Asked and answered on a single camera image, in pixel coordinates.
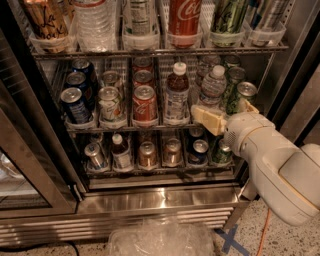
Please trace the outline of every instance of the speckled floor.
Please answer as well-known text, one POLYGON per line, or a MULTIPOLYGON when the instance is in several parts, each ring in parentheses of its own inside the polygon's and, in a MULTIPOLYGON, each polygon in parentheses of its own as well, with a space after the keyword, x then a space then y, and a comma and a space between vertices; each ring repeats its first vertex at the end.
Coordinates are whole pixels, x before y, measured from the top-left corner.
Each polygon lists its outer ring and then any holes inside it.
MULTIPOLYGON (((216 256, 256 255, 268 208, 260 199, 246 209, 233 229, 213 231, 216 256)), ((80 256, 107 256, 107 239, 75 241, 80 256)), ((52 244, 24 252, 0 252, 0 256, 75 256, 67 244, 52 244)), ((320 256, 320 215, 302 227, 291 227, 271 214, 263 256, 320 256)))

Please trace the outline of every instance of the drink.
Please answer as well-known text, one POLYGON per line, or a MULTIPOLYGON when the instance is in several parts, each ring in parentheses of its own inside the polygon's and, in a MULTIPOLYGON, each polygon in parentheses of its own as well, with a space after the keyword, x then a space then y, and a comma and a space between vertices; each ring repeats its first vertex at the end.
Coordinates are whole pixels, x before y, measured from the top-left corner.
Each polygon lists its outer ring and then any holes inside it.
POLYGON ((173 66, 173 73, 167 78, 164 102, 164 116, 167 119, 182 120, 185 117, 189 93, 186 71, 187 65, 177 62, 173 66))
POLYGON ((152 87, 141 85, 133 93, 134 120, 150 122, 157 118, 157 97, 152 87))
POLYGON ((153 74, 147 70, 140 70, 133 75, 133 87, 148 85, 154 88, 153 74))
POLYGON ((221 58, 219 55, 206 55, 201 56, 197 67, 195 82, 198 86, 201 86, 203 78, 212 70, 216 65, 221 64, 221 58))
POLYGON ((99 94, 100 114, 108 122, 116 122, 123 117, 123 103, 115 87, 107 86, 100 89, 99 94))
POLYGON ((115 133, 112 136, 111 152, 113 155, 115 166, 119 171, 131 171, 133 169, 129 143, 123 136, 118 133, 115 133))
POLYGON ((92 113, 79 88, 68 88, 61 93, 61 102, 71 123, 84 124, 92 120, 92 113))
POLYGON ((123 16, 126 33, 134 36, 146 36, 155 33, 154 0, 124 1, 123 16))
POLYGON ((243 111, 244 100, 247 100, 249 103, 253 104, 255 97, 258 93, 257 88, 249 82, 239 83, 233 90, 226 112, 228 115, 233 115, 243 111))
POLYGON ((147 70, 153 74, 153 63, 150 57, 136 57, 132 63, 133 74, 140 70, 147 70))
POLYGON ((156 147, 151 141, 145 141, 140 145, 138 163, 142 168, 150 168, 157 164, 156 147))
POLYGON ((83 96, 88 102, 88 107, 90 110, 94 110, 95 107, 95 96, 90 83, 87 82, 87 77, 82 72, 72 72, 66 78, 66 87, 76 87, 79 88, 83 96))
POLYGON ((171 41, 173 46, 188 48, 195 44, 201 2, 201 0, 170 0, 168 32, 173 35, 171 41))
POLYGON ((192 149, 188 152, 188 162, 194 165, 201 165, 206 162, 209 145, 205 140, 196 140, 192 149))
POLYGON ((98 143, 90 143, 88 144, 85 149, 84 153, 87 157, 89 157, 91 166, 99 171, 108 166, 105 156, 101 151, 101 148, 98 143))
POLYGON ((92 62, 85 59, 76 59, 72 61, 73 72, 83 72, 86 75, 87 82, 91 84, 93 94, 98 93, 98 79, 92 62))
MULTIPOLYGON (((240 32, 248 0, 218 0, 214 9, 211 32, 217 34, 237 34, 240 32)), ((232 46, 234 43, 217 43, 217 46, 232 46)))

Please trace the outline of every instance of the soda can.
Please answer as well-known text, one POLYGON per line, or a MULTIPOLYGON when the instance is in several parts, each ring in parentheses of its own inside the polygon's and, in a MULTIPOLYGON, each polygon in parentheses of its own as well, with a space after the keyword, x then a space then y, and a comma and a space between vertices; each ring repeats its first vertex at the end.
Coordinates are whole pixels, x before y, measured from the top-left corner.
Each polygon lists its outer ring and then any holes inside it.
POLYGON ((93 94, 93 89, 90 83, 87 81, 87 77, 82 72, 72 72, 68 74, 66 78, 65 87, 76 87, 79 88, 83 96, 88 102, 88 107, 92 111, 95 107, 95 96, 93 94))
POLYGON ((158 114, 157 97, 152 87, 138 86, 133 92, 133 115, 136 121, 153 121, 158 114))
POLYGON ((102 84, 103 87, 112 86, 117 88, 121 99, 124 101, 125 93, 124 93, 124 85, 121 80, 120 74, 115 70, 108 70, 103 72, 102 74, 102 84))
POLYGON ((91 111, 87 107, 87 101, 79 88, 67 88, 60 95, 63 109, 71 123, 84 124, 93 119, 91 111))
POLYGON ((140 70, 133 75, 133 87, 148 85, 154 88, 153 74, 147 70, 140 70))
POLYGON ((89 157, 91 165, 95 170, 99 171, 108 166, 98 143, 88 144, 84 149, 84 153, 89 157))
POLYGON ((208 142, 196 140, 193 142, 192 150, 188 152, 188 163, 194 165, 204 164, 207 160, 208 142))
POLYGON ((147 70, 153 73, 153 62, 150 57, 136 57, 132 63, 133 74, 140 70, 147 70))
POLYGON ((91 83, 94 95, 97 95, 98 78, 92 62, 86 59, 75 59, 72 61, 72 71, 84 73, 86 75, 87 82, 91 83))
POLYGON ((168 32, 176 48, 189 48, 197 41, 202 0, 171 0, 168 32))
POLYGON ((232 151, 230 146, 225 143, 224 139, 219 140, 218 147, 213 152, 212 161, 215 164, 226 165, 231 162, 232 151))
POLYGON ((233 115, 241 112, 241 104, 243 100, 253 104, 258 93, 257 88, 249 82, 241 82, 234 87, 234 90, 229 98, 226 112, 228 115, 233 115))
POLYGON ((177 166, 182 161, 181 141, 170 138, 165 142, 163 160, 168 166, 177 166))
POLYGON ((100 114, 104 120, 116 122, 123 117, 123 104, 115 87, 107 86, 101 88, 98 97, 100 114))
POLYGON ((145 141, 140 145, 138 163, 142 167, 152 167, 157 164, 156 147, 151 141, 145 141))

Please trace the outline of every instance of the white bottle cap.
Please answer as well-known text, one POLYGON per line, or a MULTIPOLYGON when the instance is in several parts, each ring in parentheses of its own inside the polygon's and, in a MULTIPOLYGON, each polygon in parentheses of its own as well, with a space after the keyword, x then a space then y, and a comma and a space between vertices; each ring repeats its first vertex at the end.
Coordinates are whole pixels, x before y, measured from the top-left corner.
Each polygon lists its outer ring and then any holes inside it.
POLYGON ((215 76, 223 76, 225 72, 225 68, 221 65, 216 65, 213 67, 212 72, 215 76))
POLYGON ((120 134, 118 134, 118 133, 116 133, 116 134, 114 134, 113 136, 112 136, 112 141, 113 141, 113 143, 114 144, 121 144, 121 142, 122 142, 122 136, 120 135, 120 134))
POLYGON ((177 76, 182 76, 187 71, 187 65, 183 62, 177 62, 173 65, 173 73, 175 73, 177 76))

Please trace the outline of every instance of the can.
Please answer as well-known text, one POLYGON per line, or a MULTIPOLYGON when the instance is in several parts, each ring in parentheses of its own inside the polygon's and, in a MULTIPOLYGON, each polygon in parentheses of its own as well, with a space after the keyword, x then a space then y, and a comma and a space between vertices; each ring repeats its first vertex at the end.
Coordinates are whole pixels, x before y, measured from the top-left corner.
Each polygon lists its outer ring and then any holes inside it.
MULTIPOLYGON (((214 8, 211 32, 218 34, 237 34, 240 32, 248 0, 218 0, 214 8)), ((217 43, 217 46, 232 46, 234 43, 217 43)))
POLYGON ((67 75, 65 87, 76 87, 79 88, 83 96, 88 102, 88 107, 92 111, 95 107, 95 96, 90 83, 87 81, 87 77, 82 72, 72 72, 67 75))
POLYGON ((72 61, 72 71, 82 72, 86 75, 87 82, 91 83, 93 94, 98 93, 98 78, 94 69, 94 65, 91 61, 86 59, 75 59, 72 61))
POLYGON ((202 0, 171 0, 168 32, 173 35, 171 44, 189 48, 197 41, 202 0))
POLYGON ((153 121, 158 116, 157 97, 152 87, 141 85, 133 92, 134 120, 140 122, 153 121))
POLYGON ((243 82, 246 79, 246 71, 241 67, 232 67, 227 71, 227 87, 222 94, 222 107, 226 108, 228 104, 229 97, 234 90, 234 87, 243 82))
POLYGON ((182 161, 181 141, 170 138, 165 142, 163 160, 168 166, 177 166, 182 161))
POLYGON ((115 87, 107 86, 99 90, 99 106, 102 118, 116 122, 123 117, 124 109, 120 94, 115 87))
POLYGON ((193 142, 193 147, 188 152, 188 163, 194 165, 204 164, 207 160, 208 142, 205 140, 196 140, 193 142))
POLYGON ((233 115, 242 111, 241 104, 243 100, 253 104, 258 93, 255 85, 249 82, 241 82, 234 87, 234 90, 229 98, 226 112, 228 115, 233 115))
POLYGON ((133 74, 140 71, 140 70, 147 70, 153 73, 153 62, 152 58, 150 57, 136 57, 132 63, 132 71, 133 74))
POLYGON ((98 171, 108 166, 98 143, 88 144, 84 149, 84 153, 89 157, 91 165, 95 170, 98 171))
POLYGON ((224 139, 219 140, 218 147, 212 155, 212 161, 216 164, 228 164, 232 159, 230 146, 225 143, 224 139))
POLYGON ((154 0, 123 1, 125 32, 134 36, 153 35, 156 29, 154 0))
POLYGON ((156 147, 151 141, 145 141, 140 145, 138 162, 143 167, 152 167, 157 164, 156 147))
POLYGON ((205 55, 201 56, 196 72, 195 82, 201 86, 203 78, 212 71, 212 68, 221 64, 221 57, 219 55, 205 55))
POLYGON ((108 71, 103 72, 102 84, 103 84, 103 87, 112 86, 112 87, 117 88, 117 90, 119 91, 119 94, 121 96, 121 99, 123 101, 125 100, 124 84, 122 82, 120 74, 117 71, 108 70, 108 71))
POLYGON ((133 87, 148 85, 154 88, 153 74, 147 70, 140 70, 133 75, 133 87))
POLYGON ((60 99, 71 123, 84 124, 93 119, 87 101, 79 88, 71 87, 63 90, 60 99))

